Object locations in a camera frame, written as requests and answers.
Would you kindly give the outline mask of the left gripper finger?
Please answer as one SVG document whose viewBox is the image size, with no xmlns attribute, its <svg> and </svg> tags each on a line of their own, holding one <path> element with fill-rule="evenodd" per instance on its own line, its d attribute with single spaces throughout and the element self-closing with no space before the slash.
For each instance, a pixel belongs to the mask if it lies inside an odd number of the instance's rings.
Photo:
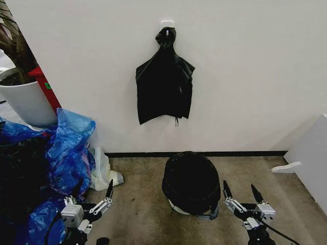
<svg viewBox="0 0 327 245">
<path fill-rule="evenodd" d="M 71 194 L 69 196 L 64 197 L 64 204 L 66 206 L 75 205 L 78 203 L 78 195 L 82 187 L 83 181 L 83 179 L 80 179 L 77 185 L 73 188 Z"/>
<path fill-rule="evenodd" d="M 112 196 L 113 196 L 113 179 L 110 181 L 107 188 L 105 197 L 99 201 L 97 204 L 91 203 L 88 211 L 88 221 L 93 223 L 99 220 L 110 208 L 112 205 Z"/>
</svg>

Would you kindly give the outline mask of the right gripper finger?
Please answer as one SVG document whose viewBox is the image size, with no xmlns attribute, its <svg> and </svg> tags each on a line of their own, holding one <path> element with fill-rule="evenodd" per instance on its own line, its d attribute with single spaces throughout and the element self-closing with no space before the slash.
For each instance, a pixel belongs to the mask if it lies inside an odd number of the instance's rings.
<svg viewBox="0 0 327 245">
<path fill-rule="evenodd" d="M 251 190 L 252 190 L 254 199 L 257 204 L 269 204 L 268 202 L 266 202 L 264 200 L 262 194 L 259 192 L 259 190 L 253 184 L 251 184 Z"/>
<path fill-rule="evenodd" d="M 232 212 L 239 212 L 244 213 L 246 208 L 243 207 L 236 199 L 232 197 L 230 188 L 226 180 L 223 180 L 223 194 L 224 194 L 224 201 L 223 203 L 228 207 L 228 209 Z"/>
</svg>

